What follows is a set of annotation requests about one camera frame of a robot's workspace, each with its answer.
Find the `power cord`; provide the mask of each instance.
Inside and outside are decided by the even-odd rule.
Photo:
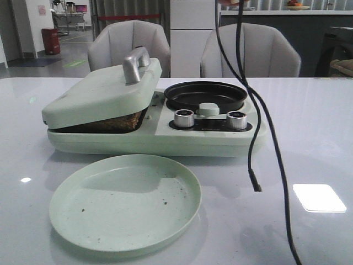
[[[289,191],[288,191],[288,183],[287,183],[287,177],[286,177],[286,172],[284,169],[284,164],[283,164],[283,160],[282,160],[282,156],[281,156],[281,152],[280,152],[280,148],[279,148],[279,144],[277,141],[277,136],[276,136],[276,132],[275,132],[275,128],[272,122],[272,118],[271,115],[268,111],[268,108],[264,102],[264,100],[262,99],[262,97],[255,91],[252,89],[252,87],[248,84],[248,81],[246,79],[245,73],[244,73],[244,69],[242,66],[242,62],[241,62],[241,56],[240,56],[240,33],[241,33],[241,28],[242,28],[242,19],[243,19],[243,11],[244,11],[244,0],[240,0],[239,1],[239,13],[238,13],[238,21],[237,21],[237,30],[236,30],[236,55],[237,55],[237,64],[238,64],[238,69],[239,69],[239,73],[240,76],[236,73],[236,71],[234,70],[234,68],[232,67],[229,59],[227,58],[227,55],[223,49],[222,43],[221,43],[221,38],[220,38],[220,32],[219,32],[219,28],[218,28],[218,1],[215,0],[215,26],[216,26],[216,35],[217,35],[217,41],[218,41],[218,45],[220,47],[221,53],[224,57],[224,60],[226,61],[229,69],[231,70],[231,72],[233,73],[233,75],[237,78],[237,80],[247,89],[247,92],[249,94],[250,99],[252,100],[255,109],[256,109],[256,113],[258,115],[258,124],[256,126],[255,132],[254,132],[254,136],[252,138],[252,141],[250,143],[249,146],[249,152],[248,152],[248,171],[249,171],[249,176],[250,176],[250,180],[252,182],[252,185],[254,187],[254,190],[256,192],[261,192],[261,186],[258,184],[257,180],[256,180],[256,176],[254,171],[252,170],[251,167],[251,159],[252,159],[252,152],[253,152],[253,147],[258,135],[258,132],[260,130],[260,126],[261,126],[261,112],[259,109],[259,106],[254,98],[254,96],[257,98],[257,100],[260,102],[265,116],[267,118],[267,121],[269,123],[269,128],[271,131],[271,136],[272,136],[272,140],[274,143],[274,148],[275,148],[275,152],[276,152],[276,157],[277,157],[277,162],[279,165],[279,169],[280,169],[280,173],[281,173],[281,178],[282,178],[282,185],[283,185],[283,189],[284,189],[284,201],[285,201],[285,219],[286,219],[286,232],[287,232],[287,238],[288,238],[288,244],[289,247],[291,249],[292,255],[294,260],[296,261],[297,265],[302,265],[299,255],[295,249],[294,246],[294,242],[293,242],[293,236],[292,236],[292,228],[291,228],[291,218],[290,218],[290,202],[289,202]]]

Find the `plate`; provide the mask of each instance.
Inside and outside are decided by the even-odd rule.
[[[201,204],[196,176],[174,160],[124,155],[88,165],[55,191],[49,215],[69,242],[133,257],[178,238]]]
[[[306,9],[309,9],[310,6],[297,6],[297,7],[286,6],[286,8],[289,9],[289,10],[306,10]]]

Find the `chair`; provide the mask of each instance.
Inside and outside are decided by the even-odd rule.
[[[150,57],[158,58],[161,76],[169,77],[170,47],[162,26],[139,20],[118,22],[103,29],[88,50],[90,70],[121,65],[137,46],[144,46]]]
[[[333,60],[330,67],[329,77],[353,77],[353,59]]]
[[[236,24],[220,27],[220,37],[229,61],[239,74],[236,27]],[[240,41],[240,54],[247,77],[299,76],[301,58],[277,29],[243,23]],[[218,47],[215,30],[208,37],[202,54],[201,77],[234,77]]]

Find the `white table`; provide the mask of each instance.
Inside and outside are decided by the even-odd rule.
[[[79,80],[0,79],[0,264],[295,263],[270,140],[253,161],[262,193],[253,192],[246,158],[173,157],[197,175],[203,201],[186,233],[157,253],[117,261],[62,239],[49,220],[54,191],[76,170],[108,157],[59,152],[47,139],[42,108]],[[182,81],[161,79],[158,88]],[[353,80],[253,78],[249,83],[264,97],[276,126],[290,185],[293,238],[303,264],[351,264]],[[23,183],[24,178],[31,180]],[[305,211],[292,189],[297,183],[330,185],[346,212]]]

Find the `silver handle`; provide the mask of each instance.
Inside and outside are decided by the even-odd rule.
[[[126,84],[139,83],[141,76],[138,68],[148,66],[150,63],[149,54],[145,47],[133,49],[122,62]]]

